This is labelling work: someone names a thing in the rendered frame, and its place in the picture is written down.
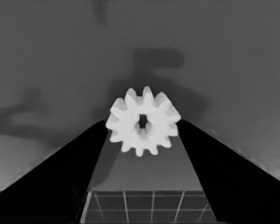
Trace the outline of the small white toothed gear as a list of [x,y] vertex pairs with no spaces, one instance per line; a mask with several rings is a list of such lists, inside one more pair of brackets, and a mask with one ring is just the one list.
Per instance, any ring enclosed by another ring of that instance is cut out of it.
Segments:
[[105,126],[111,131],[109,141],[121,142],[123,153],[134,148],[137,157],[146,150],[156,156],[158,147],[172,146],[170,138],[178,136],[176,124],[180,120],[181,115],[164,92],[154,96],[145,86],[141,96],[129,88],[123,98],[117,98]]

